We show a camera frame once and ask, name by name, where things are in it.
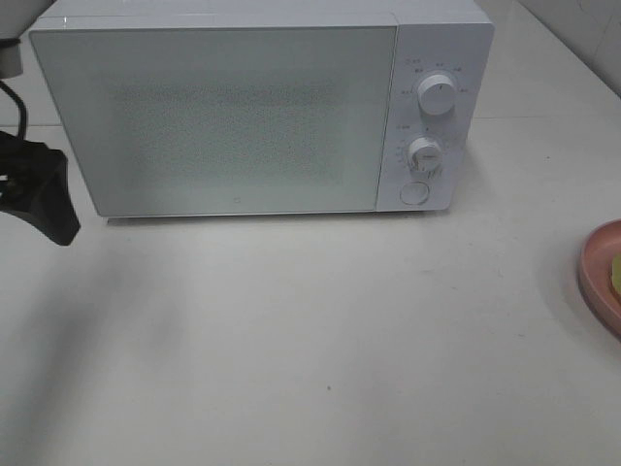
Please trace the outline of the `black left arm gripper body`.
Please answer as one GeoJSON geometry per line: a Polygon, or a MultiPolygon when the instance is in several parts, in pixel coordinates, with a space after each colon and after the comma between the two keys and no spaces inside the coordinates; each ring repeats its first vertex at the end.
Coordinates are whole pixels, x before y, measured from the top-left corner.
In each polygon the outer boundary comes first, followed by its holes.
{"type": "Polygon", "coordinates": [[[48,146],[1,132],[1,211],[42,214],[48,146]]]}

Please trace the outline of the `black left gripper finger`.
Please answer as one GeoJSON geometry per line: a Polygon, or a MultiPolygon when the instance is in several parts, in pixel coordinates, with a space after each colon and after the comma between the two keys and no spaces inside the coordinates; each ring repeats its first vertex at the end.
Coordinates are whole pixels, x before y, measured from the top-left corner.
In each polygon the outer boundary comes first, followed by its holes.
{"type": "Polygon", "coordinates": [[[15,216],[59,246],[69,246],[81,229],[68,187],[63,151],[32,148],[16,163],[15,216]]]}

